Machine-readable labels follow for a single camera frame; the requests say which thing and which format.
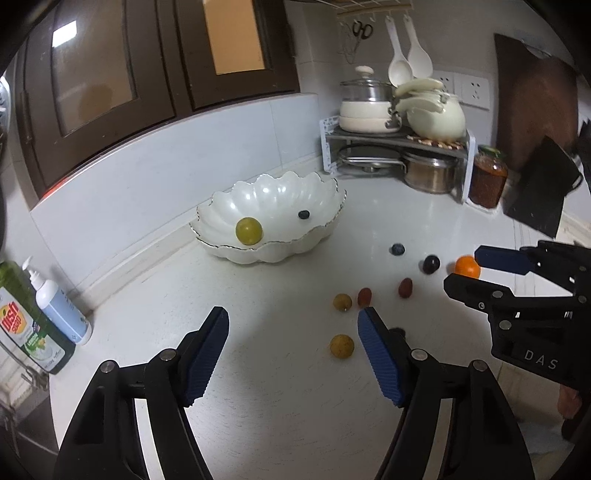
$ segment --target wire rack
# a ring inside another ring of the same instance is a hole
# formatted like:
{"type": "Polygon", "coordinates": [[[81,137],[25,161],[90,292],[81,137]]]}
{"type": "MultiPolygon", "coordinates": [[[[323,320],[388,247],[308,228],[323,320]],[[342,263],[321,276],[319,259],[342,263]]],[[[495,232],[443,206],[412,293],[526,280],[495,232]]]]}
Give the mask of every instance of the wire rack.
{"type": "Polygon", "coordinates": [[[316,0],[337,10],[337,18],[413,9],[413,0],[316,0]]]}

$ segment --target scalloped bowl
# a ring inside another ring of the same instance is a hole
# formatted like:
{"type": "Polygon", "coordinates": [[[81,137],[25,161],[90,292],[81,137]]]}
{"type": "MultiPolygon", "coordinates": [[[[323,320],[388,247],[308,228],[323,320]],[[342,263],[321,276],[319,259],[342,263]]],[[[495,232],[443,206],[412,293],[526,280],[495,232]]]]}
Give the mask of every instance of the scalloped bowl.
{"type": "Polygon", "coordinates": [[[329,236],[337,224],[347,193],[335,179],[317,173],[299,177],[292,171],[281,178],[261,175],[255,183],[239,181],[230,192],[216,192],[197,207],[190,226],[208,252],[239,264],[280,262],[307,252],[329,236]],[[308,210],[302,220],[298,212],[308,210]],[[254,217],[262,225],[262,240],[248,247],[236,237],[236,224],[254,217]]]}

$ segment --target white ladle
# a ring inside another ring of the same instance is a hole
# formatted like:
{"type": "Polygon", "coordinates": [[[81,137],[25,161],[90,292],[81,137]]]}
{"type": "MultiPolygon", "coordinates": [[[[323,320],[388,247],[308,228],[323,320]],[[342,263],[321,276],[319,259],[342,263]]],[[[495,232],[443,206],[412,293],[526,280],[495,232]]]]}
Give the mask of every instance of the white ladle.
{"type": "Polygon", "coordinates": [[[404,26],[407,29],[408,38],[410,39],[408,62],[413,69],[413,75],[416,78],[428,78],[433,74],[433,62],[429,54],[419,44],[413,19],[408,14],[404,15],[404,26]]]}
{"type": "Polygon", "coordinates": [[[388,67],[388,78],[392,85],[398,86],[410,82],[413,79],[413,69],[402,53],[394,19],[387,15],[385,21],[388,34],[390,35],[390,41],[392,42],[392,48],[394,49],[394,57],[388,67]]]}

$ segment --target backsplash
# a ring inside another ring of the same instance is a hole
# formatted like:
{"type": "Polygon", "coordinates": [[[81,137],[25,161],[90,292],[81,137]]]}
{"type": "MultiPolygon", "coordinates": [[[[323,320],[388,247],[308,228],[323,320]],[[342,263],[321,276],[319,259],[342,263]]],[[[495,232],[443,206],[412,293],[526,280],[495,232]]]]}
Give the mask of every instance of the backsplash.
{"type": "MultiPolygon", "coordinates": [[[[19,262],[34,254],[43,274],[69,290],[84,290],[158,237],[186,224],[196,205],[213,192],[316,155],[319,118],[314,94],[202,113],[105,154],[30,214],[14,174],[18,162],[5,159],[6,254],[19,262]],[[30,235],[11,228],[12,223],[27,224],[30,235]],[[21,251],[25,248],[13,239],[23,236],[39,243],[38,248],[21,251]]],[[[16,134],[11,130],[10,136],[16,134]]]]}

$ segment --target dark wood cabinet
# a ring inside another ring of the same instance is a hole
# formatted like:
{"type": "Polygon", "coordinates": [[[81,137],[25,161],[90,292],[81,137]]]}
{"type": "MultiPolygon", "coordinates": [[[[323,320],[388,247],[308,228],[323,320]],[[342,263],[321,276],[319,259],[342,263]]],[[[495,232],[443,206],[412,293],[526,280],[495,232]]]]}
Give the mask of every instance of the dark wood cabinet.
{"type": "Polygon", "coordinates": [[[216,2],[175,2],[193,109],[298,89],[283,2],[222,0],[234,10],[227,17],[214,10],[216,2]],[[239,38],[231,35],[237,28],[239,38]]]}
{"type": "Polygon", "coordinates": [[[279,0],[62,0],[17,68],[37,193],[157,125],[299,91],[290,38],[279,0]]]}

